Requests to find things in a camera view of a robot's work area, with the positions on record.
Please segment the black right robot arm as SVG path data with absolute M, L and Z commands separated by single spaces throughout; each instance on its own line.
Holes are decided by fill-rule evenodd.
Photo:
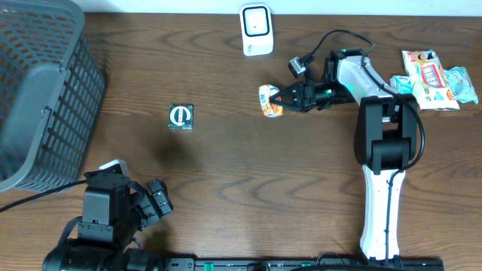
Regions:
M 365 222 L 359 248 L 368 263 L 393 265 L 400 254 L 397 225 L 401 185 L 416 153 L 415 98 L 406 95 L 405 101 L 399 102 L 361 48 L 331 51 L 319 83 L 313 81 L 300 58 L 292 59 L 288 67 L 305 80 L 273 94 L 271 105 L 308 112 L 358 104 L 353 147 L 365 177 Z

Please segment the teal white Kleenex tissue pack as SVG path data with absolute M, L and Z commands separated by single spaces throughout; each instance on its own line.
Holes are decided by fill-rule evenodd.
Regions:
M 409 76 L 393 75 L 390 80 L 390 87 L 400 94 L 412 94 L 413 88 Z

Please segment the cream wipes pack blue edges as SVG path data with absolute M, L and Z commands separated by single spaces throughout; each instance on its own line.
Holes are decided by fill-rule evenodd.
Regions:
M 402 51 L 412 95 L 422 111 L 458 111 L 459 104 L 433 50 Z

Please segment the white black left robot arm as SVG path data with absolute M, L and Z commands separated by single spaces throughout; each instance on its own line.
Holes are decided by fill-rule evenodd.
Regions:
M 164 270 L 161 257 L 129 245 L 139 242 L 137 232 L 172 213 L 165 183 L 154 179 L 143 187 L 116 166 L 84 176 L 82 216 L 67 223 L 42 269 Z

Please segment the black healing ointment box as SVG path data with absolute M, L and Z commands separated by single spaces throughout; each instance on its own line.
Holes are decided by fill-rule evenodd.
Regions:
M 193 105 L 175 105 L 169 106 L 169 123 L 168 127 L 174 129 L 193 129 L 194 106 Z

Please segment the green soft wipes pack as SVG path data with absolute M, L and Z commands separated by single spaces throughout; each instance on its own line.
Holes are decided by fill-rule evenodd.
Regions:
M 479 103 L 475 88 L 465 67 L 453 67 L 445 70 L 448 83 L 455 94 L 456 101 L 461 103 Z

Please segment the orange tissue pack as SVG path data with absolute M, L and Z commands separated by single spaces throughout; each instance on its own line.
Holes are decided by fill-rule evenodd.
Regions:
M 261 85 L 258 89 L 261 110 L 265 117 L 281 117 L 283 115 L 283 108 L 280 105 L 275 105 L 270 101 L 270 97 L 279 92 L 279 89 L 273 85 Z

